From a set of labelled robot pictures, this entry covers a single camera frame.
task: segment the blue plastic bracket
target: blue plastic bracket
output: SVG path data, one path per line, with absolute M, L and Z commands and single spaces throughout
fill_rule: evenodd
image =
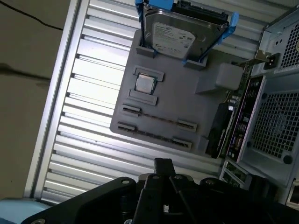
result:
M 233 13 L 232 17 L 230 19 L 229 26 L 228 26 L 228 28 L 226 28 L 226 30 L 224 31 L 222 36 L 219 38 L 218 44 L 221 44 L 225 38 L 229 37 L 231 34 L 233 34 L 235 32 L 235 28 L 238 24 L 238 21 L 239 21 L 239 14 Z
M 173 0 L 149 0 L 149 5 L 171 11 Z
M 135 6 L 139 17 L 139 22 L 143 20 L 143 2 L 142 0 L 135 0 Z

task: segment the black plastic mount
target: black plastic mount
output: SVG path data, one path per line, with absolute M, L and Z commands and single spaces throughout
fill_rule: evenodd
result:
M 298 223 L 299 212 L 215 178 L 197 185 L 191 177 L 176 174 L 170 159 L 155 159 L 155 173 L 141 175 L 137 184 L 117 178 L 22 224 L 239 224 L 240 218 L 246 223 L 292 224 Z
M 146 57 L 150 57 L 150 58 L 154 58 L 157 54 L 154 49 L 142 47 L 141 45 L 136 47 L 136 51 L 137 51 L 137 54 L 143 55 Z M 200 71 L 206 67 L 207 59 L 208 59 L 208 56 L 205 56 L 200 62 L 186 60 L 185 62 L 182 62 L 182 64 L 186 68 Z
M 280 53 L 276 53 L 268 57 L 269 62 L 265 63 L 263 69 L 268 70 L 268 69 L 276 68 L 278 66 L 279 58 L 280 58 Z

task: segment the cable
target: cable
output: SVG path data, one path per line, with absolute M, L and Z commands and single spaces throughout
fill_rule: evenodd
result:
M 53 29 L 57 29 L 57 30 L 63 30 L 62 28 L 59 28 L 59 27 L 55 27 L 55 26 L 49 25 L 49 24 L 47 24 L 47 23 L 41 21 L 40 19 L 38 19 L 38 18 L 36 18 L 36 17 L 34 17 L 34 16 L 28 14 L 28 13 L 25 13 L 25 12 L 23 12 L 23 11 L 17 9 L 17 8 L 14 8 L 14 7 L 8 5 L 7 3 L 5 3 L 5 2 L 3 2 L 3 1 L 1 1 L 1 0 L 0 0 L 0 4 L 6 6 L 7 8 L 10 8 L 11 10 L 14 10 L 14 11 L 16 11 L 16 12 L 18 12 L 18 13 L 21 13 L 21 14 L 25 15 L 25 16 L 28 16 L 28 17 L 30 17 L 30 18 L 32 18 L 32 19 L 34 19 L 34 20 L 40 22 L 40 23 L 43 24 L 44 26 L 47 26 L 47 27 L 50 27 L 50 28 L 53 28 Z
M 12 67 L 10 67 L 8 64 L 5 63 L 0 63 L 0 75 L 5 75 L 5 76 L 21 76 L 25 78 L 31 78 L 31 79 L 36 79 L 38 81 L 43 81 L 43 82 L 50 82 L 50 78 L 42 77 L 39 75 L 34 75 L 28 72 L 20 71 L 20 70 L 15 70 Z
M 230 97 L 230 91 L 228 92 L 226 99 L 223 102 L 226 103 L 228 101 L 229 97 Z

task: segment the gray motherboard cutout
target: gray motherboard cutout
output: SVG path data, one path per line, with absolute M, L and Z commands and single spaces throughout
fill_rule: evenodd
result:
M 165 147 L 203 154 L 219 103 L 225 90 L 196 94 L 200 81 L 211 76 L 221 63 L 240 62 L 241 58 L 212 50 L 201 71 L 184 66 L 183 62 L 157 54 L 154 58 L 138 54 L 140 30 L 133 39 L 110 129 L 139 140 Z M 136 71 L 151 75 L 157 83 L 152 94 L 135 90 Z

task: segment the metal side panel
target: metal side panel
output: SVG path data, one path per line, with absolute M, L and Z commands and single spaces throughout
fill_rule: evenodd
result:
M 216 48 L 245 58 L 253 57 L 263 25 L 287 10 L 263 1 L 200 2 L 193 4 L 242 14 L 235 35 Z M 218 174 L 221 160 L 110 131 L 138 28 L 134 0 L 71 0 L 25 197 L 59 203 L 116 177 L 137 180 L 140 174 L 153 172 L 157 157 L 171 158 L 177 173 L 196 182 Z

